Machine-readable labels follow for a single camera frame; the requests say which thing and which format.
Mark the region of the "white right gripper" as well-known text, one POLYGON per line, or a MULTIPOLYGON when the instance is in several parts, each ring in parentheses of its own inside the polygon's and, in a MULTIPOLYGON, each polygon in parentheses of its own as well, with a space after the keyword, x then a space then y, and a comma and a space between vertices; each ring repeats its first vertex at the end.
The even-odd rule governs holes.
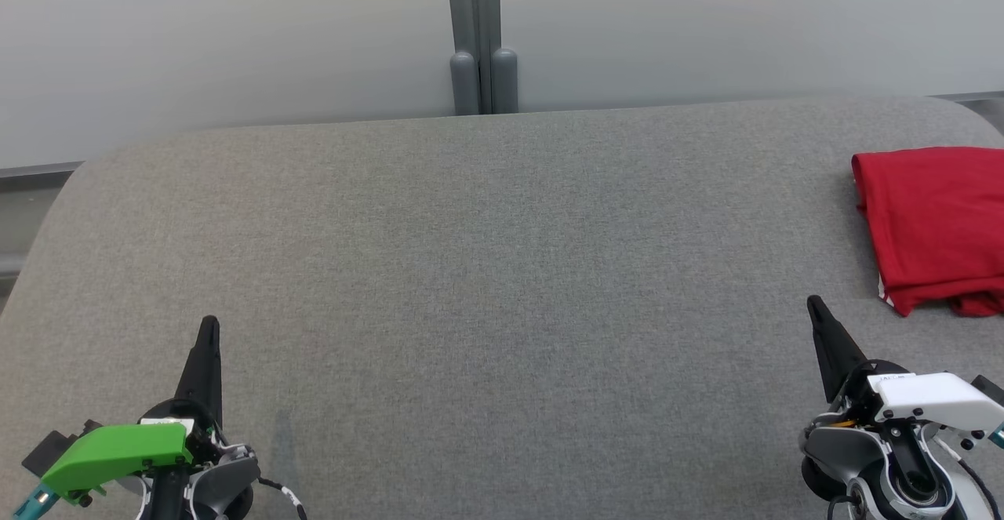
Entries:
POLYGON ((824 299, 806 300, 824 396, 831 413, 854 427, 936 424, 968 435, 995 433, 1002 403, 953 373, 911 373, 886 360, 868 360, 824 299))

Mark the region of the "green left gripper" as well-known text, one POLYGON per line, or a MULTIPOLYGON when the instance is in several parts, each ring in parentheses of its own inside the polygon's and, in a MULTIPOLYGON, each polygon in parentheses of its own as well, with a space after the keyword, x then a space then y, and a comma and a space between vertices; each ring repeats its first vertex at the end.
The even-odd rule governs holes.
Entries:
POLYGON ((220 323, 207 315, 187 355, 175 398, 133 424, 91 427, 73 438, 41 474, 41 484, 79 505, 119 478, 153 478, 164 470, 193 474, 218 456, 223 424, 220 323))

